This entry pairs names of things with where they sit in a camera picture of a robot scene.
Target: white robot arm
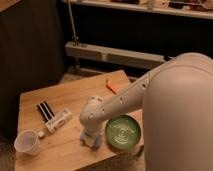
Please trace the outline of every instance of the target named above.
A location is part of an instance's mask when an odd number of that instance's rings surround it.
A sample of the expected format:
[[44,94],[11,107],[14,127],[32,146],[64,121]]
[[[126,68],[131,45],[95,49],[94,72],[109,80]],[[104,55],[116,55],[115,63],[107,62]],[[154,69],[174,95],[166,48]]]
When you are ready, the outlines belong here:
[[186,53],[151,70],[80,114],[84,132],[98,136],[102,122],[143,108],[146,170],[213,170],[213,62]]

